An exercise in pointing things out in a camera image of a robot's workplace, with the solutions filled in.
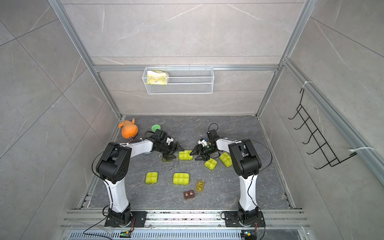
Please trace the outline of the brown small pillbox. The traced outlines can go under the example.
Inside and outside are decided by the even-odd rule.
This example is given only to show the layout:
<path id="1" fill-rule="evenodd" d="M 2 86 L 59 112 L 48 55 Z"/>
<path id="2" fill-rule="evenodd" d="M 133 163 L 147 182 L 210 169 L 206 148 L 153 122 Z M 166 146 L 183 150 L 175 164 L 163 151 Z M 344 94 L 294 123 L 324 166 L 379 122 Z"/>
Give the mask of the brown small pillbox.
<path id="1" fill-rule="evenodd" d="M 195 191 L 194 190 L 188 190 L 183 192 L 183 197 L 185 200 L 192 199 L 195 197 Z"/>

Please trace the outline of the large green six-cell pillbox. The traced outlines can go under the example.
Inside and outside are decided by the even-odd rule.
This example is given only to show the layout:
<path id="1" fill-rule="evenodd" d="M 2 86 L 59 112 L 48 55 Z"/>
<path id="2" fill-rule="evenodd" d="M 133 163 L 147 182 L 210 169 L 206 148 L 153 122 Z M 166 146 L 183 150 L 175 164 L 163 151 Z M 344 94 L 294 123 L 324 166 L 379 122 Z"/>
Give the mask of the large green six-cell pillbox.
<path id="1" fill-rule="evenodd" d="M 174 173 L 173 184 L 187 186 L 190 182 L 190 175 L 188 173 Z"/>

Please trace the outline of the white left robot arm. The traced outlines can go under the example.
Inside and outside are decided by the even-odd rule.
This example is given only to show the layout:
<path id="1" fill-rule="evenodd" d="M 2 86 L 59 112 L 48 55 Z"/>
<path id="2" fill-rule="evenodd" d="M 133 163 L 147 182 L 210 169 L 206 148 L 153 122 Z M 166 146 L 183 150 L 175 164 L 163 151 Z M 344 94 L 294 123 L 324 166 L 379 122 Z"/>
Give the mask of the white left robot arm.
<path id="1" fill-rule="evenodd" d="M 107 187 L 110 199 L 109 217 L 121 219 L 130 216 L 125 177 L 132 157 L 159 152 L 169 161 L 176 158 L 175 152 L 184 150 L 180 143 L 162 130 L 151 132 L 150 136 L 131 143 L 108 143 L 96 165 L 96 172 Z"/>

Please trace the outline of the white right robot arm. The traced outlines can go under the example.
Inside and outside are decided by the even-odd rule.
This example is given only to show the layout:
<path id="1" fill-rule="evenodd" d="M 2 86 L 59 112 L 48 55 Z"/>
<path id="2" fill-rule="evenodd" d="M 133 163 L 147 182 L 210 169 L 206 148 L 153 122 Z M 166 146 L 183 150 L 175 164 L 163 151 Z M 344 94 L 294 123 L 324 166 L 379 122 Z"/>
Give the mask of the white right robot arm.
<path id="1" fill-rule="evenodd" d="M 240 179 L 240 201 L 238 217 L 243 225 L 249 225 L 259 216 L 260 207 L 256 200 L 256 181 L 262 167 L 261 160 L 251 140 L 221 138 L 216 130 L 209 130 L 206 139 L 200 139 L 191 156 L 208 161 L 211 154 L 224 151 L 230 154 L 232 166 Z"/>

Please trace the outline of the yellow small pillbox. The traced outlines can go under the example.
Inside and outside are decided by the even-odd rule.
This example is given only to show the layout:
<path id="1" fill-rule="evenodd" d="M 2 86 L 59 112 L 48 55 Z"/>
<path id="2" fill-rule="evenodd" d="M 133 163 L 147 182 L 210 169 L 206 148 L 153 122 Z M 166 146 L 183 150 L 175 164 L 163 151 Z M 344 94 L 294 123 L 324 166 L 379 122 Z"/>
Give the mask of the yellow small pillbox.
<path id="1" fill-rule="evenodd" d="M 197 184 L 196 184 L 196 187 L 195 187 L 195 190 L 199 193 L 202 193 L 203 190 L 204 190 L 204 185 L 205 185 L 205 182 L 202 181 L 202 180 L 197 180 Z"/>

